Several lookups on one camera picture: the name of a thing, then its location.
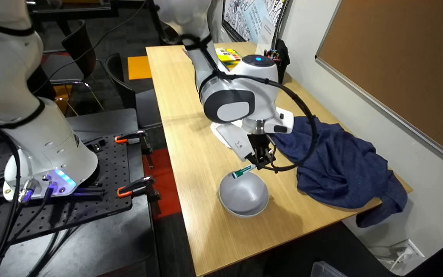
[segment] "white wall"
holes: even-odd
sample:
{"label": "white wall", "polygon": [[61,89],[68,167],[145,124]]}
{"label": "white wall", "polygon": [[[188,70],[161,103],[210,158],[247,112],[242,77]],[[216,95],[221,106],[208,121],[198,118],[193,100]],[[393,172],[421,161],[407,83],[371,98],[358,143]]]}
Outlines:
{"label": "white wall", "polygon": [[[288,72],[344,126],[373,141],[391,169],[415,187],[405,212],[368,229],[347,220],[351,230],[371,249],[413,238],[430,257],[443,246],[443,160],[316,63],[338,4],[339,0],[293,0],[284,32],[291,52]],[[407,274],[421,261],[398,266],[396,272]]]}

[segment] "floor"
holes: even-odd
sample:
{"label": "floor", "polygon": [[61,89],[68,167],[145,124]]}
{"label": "floor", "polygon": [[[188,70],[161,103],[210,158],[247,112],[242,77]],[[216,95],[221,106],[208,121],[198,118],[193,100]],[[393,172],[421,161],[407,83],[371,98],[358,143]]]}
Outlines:
{"label": "floor", "polygon": [[[115,52],[121,52],[125,61],[125,57],[128,55],[144,55],[145,46],[159,44],[158,32],[148,10],[121,9],[121,17],[118,18],[95,18],[87,23],[93,43],[98,43],[107,33],[96,47],[98,58],[102,61]],[[45,41],[45,49],[56,49],[61,47],[64,33],[55,23],[45,23],[42,38]],[[105,107],[122,107],[122,101],[116,93],[113,83],[101,66],[98,66],[93,77],[96,80],[93,87]],[[152,81],[132,81],[132,84],[136,89],[153,87]],[[84,113],[99,110],[98,104],[87,93],[78,93],[73,104]],[[156,232],[162,277],[196,275],[182,213],[156,220]],[[311,275],[311,267],[318,260],[327,260],[350,275],[391,275],[390,270],[379,263],[375,263],[376,258],[373,258],[345,224],[339,223],[271,252],[264,252],[258,257],[228,266],[210,277],[302,277]],[[138,274],[133,264],[113,275]]]}

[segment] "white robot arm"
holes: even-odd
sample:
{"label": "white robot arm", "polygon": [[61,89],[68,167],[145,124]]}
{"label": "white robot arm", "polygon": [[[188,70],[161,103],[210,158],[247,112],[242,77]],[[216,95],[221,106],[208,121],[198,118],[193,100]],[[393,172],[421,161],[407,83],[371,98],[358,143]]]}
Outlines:
{"label": "white robot arm", "polygon": [[196,67],[201,100],[207,117],[216,123],[216,132],[242,160],[248,158],[258,167],[264,167],[275,160],[268,152],[267,133],[291,132],[295,115],[276,106],[279,89],[262,83],[262,80],[278,81],[278,66],[271,58],[248,55],[227,72],[211,40],[208,9],[213,3],[213,0],[158,0],[159,17],[181,33],[188,49]]}
{"label": "white robot arm", "polygon": [[[42,40],[32,27],[24,0],[0,0],[0,130],[19,147],[24,184],[32,198],[70,195],[90,178],[99,158],[73,132],[55,101],[35,97],[27,80],[42,58]],[[5,198],[15,195],[18,163],[5,169]]]}

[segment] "crumpled fabric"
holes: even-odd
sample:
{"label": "crumpled fabric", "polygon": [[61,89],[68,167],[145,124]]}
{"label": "crumpled fabric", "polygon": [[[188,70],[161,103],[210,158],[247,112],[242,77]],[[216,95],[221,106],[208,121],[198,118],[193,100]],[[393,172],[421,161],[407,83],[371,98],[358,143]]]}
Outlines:
{"label": "crumpled fabric", "polygon": [[[347,132],[341,124],[316,118],[319,140],[315,153],[298,169],[298,187],[318,201],[362,207],[371,198],[384,203],[358,215],[361,227],[373,226],[402,212],[408,195],[373,143]],[[313,129],[307,117],[296,117],[291,133],[275,133],[276,146],[295,163],[308,152]]]}

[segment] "cork board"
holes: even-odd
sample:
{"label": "cork board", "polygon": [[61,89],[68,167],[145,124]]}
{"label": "cork board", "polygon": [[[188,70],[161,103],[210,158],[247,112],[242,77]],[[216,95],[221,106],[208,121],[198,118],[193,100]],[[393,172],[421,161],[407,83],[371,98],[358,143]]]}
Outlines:
{"label": "cork board", "polygon": [[342,0],[318,58],[443,149],[443,0]]}

